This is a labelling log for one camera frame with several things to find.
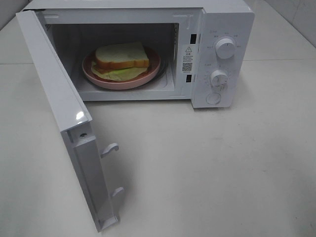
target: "control knob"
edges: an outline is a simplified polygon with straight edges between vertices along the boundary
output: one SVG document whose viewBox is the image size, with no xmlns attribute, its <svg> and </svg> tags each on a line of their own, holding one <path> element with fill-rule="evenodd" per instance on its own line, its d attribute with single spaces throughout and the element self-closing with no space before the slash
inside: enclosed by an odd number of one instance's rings
<svg viewBox="0 0 316 237">
<path fill-rule="evenodd" d="M 220 39 L 216 45 L 216 54 L 221 59 L 228 59 L 235 54 L 236 44 L 231 38 Z"/>
<path fill-rule="evenodd" d="M 216 70 L 211 74 L 210 80 L 212 86 L 221 86 L 227 83 L 228 76 L 224 71 Z"/>
</svg>

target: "white wall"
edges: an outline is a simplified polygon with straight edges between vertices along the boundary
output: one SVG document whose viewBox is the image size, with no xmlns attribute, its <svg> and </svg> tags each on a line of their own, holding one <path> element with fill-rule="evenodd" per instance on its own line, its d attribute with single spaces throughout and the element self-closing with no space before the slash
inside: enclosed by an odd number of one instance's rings
<svg viewBox="0 0 316 237">
<path fill-rule="evenodd" d="M 28 3 L 28 0 L 0 0 L 0 29 Z"/>
<path fill-rule="evenodd" d="M 316 0 L 266 0 L 316 47 Z"/>
</svg>

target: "qr code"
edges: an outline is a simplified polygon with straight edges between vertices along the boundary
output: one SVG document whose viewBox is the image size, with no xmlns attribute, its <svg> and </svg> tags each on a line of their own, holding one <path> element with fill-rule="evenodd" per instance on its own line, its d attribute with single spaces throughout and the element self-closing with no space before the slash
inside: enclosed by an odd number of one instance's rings
<svg viewBox="0 0 316 237">
<path fill-rule="evenodd" d="M 192 64 L 193 63 L 183 63 L 182 64 L 182 71 L 183 72 L 190 72 L 190 71 L 192 71 Z"/>
</svg>

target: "countertop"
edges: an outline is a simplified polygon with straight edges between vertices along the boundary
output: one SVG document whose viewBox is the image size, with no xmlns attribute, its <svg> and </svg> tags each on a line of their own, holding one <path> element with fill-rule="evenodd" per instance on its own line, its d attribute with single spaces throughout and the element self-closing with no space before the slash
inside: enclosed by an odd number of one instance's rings
<svg viewBox="0 0 316 237">
<path fill-rule="evenodd" d="M 316 236 L 316 49 L 263 0 L 234 102 L 86 103 L 119 224 L 97 233 L 16 18 L 0 31 L 1 237 Z"/>
</svg>

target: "white countertop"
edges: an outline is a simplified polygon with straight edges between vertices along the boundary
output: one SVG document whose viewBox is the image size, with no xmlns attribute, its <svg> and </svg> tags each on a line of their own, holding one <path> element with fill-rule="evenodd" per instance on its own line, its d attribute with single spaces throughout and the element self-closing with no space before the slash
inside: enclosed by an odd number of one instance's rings
<svg viewBox="0 0 316 237">
<path fill-rule="evenodd" d="M 16 19 L 0 32 L 1 237 L 316 236 L 316 49 L 263 0 L 233 105 L 89 102 L 121 222 L 97 233 Z"/>
</svg>

